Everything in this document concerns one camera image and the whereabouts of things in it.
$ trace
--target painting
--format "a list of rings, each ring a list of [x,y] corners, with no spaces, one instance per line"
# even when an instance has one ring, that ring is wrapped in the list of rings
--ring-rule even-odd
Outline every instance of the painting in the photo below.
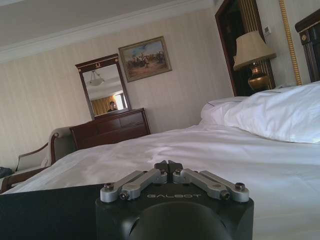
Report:
[[[128,83],[172,70],[163,36],[120,47],[119,53]]]

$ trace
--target brass lamp base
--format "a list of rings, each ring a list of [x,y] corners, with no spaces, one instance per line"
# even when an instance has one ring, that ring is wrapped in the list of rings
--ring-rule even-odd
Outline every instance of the brass lamp base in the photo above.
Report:
[[[249,68],[252,71],[252,76],[248,79],[248,84],[255,92],[260,92],[269,89],[270,78],[262,72],[259,64],[251,64]]]

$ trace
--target doorway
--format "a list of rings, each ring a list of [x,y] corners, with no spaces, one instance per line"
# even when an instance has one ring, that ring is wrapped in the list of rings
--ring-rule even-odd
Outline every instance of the doorway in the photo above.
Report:
[[[224,0],[215,14],[216,23],[222,43],[226,65],[228,68],[233,94],[235,96],[251,96],[255,92],[248,84],[252,73],[248,67],[234,71],[237,55],[236,39],[241,35],[258,30],[263,40],[262,26],[256,0]],[[262,71],[269,75],[269,88],[275,87],[270,61],[262,62]]]

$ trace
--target table lamp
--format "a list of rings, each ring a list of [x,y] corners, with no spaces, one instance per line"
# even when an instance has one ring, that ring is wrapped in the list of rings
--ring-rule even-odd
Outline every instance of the table lamp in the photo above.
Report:
[[[255,91],[268,89],[270,78],[262,72],[259,60],[275,58],[276,53],[269,48],[260,37],[258,31],[248,32],[236,39],[236,57],[233,70],[238,71],[249,66],[252,76],[248,79],[249,86]]]

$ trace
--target wooden headboard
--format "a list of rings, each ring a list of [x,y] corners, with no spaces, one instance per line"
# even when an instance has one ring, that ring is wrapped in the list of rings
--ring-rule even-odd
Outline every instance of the wooden headboard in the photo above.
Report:
[[[311,82],[320,81],[320,9],[295,25],[303,45]]]

